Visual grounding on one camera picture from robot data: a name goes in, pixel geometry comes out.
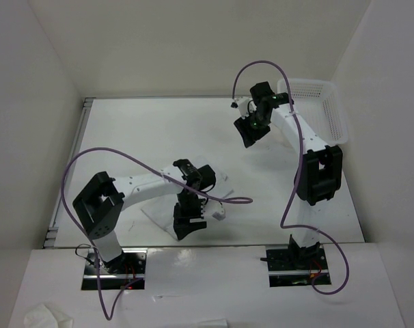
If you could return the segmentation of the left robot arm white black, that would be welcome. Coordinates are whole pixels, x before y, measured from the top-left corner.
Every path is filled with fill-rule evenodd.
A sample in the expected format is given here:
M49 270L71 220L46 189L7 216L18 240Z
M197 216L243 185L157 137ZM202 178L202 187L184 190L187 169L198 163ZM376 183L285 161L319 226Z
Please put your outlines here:
M187 159L174 161L158 175L112 178L107 172L98 172L72 205L88 239L98 250L101 267L112 274L128 265L114 232L125 208L161 196L175 195L177 202L168 213L173 215L171 231L181 241L190 233L207 228L203 218L206 199L185 189L185 186L203 191L215 186L216 181L211 166L195 167Z

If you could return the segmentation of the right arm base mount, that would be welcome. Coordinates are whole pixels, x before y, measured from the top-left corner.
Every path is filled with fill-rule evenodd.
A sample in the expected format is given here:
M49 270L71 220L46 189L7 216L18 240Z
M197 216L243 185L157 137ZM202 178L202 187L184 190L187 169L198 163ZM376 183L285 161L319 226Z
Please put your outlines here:
M316 278L316 286L331 285L327 259L322 247L313 258L294 264L285 245L267 246L266 254L260 258L260 261L267 265L271 288L311 286L314 278Z

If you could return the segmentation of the white skirt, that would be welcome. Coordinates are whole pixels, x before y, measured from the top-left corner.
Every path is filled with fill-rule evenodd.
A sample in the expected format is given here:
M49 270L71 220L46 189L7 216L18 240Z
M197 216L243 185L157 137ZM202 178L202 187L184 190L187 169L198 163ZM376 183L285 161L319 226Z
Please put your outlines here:
M192 164L197 168L209 165L215 172L216 185L210 190L210 187L204 189L204 192L217 198L227 198L233 194L234 190L231 185L229 176L215 164L212 164L204 156L197 156L192 161ZM160 229L168 233L175 241L176 234L174 232L174 206L177 203L176 195L164 195L146 202L146 205L141 207L141 211Z

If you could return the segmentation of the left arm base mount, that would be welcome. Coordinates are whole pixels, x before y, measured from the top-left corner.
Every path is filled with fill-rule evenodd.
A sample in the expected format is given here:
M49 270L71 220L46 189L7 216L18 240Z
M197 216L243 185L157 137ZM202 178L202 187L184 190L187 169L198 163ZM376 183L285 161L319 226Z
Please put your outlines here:
M143 290L145 288L146 250L125 251L123 261L113 263L111 266L107 266L100 260L99 270L95 266L95 254L92 249L88 251L85 258L81 290L98 290L97 272L100 273L102 290L121 290L128 284L129 290Z

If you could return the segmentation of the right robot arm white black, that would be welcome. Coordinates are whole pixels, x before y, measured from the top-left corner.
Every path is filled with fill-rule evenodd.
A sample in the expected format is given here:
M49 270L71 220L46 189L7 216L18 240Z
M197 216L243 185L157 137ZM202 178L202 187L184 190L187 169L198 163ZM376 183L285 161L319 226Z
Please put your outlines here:
M231 106L240 117L234 126L246 148L278 128L299 156L291 200L299 203L296 222L280 221L292 231L286 253L288 265L304 269L318 257L320 235L317 220L342 183L343 153L321 139L297 111L292 93L274 93L269 82L255 84L248 97L234 98Z

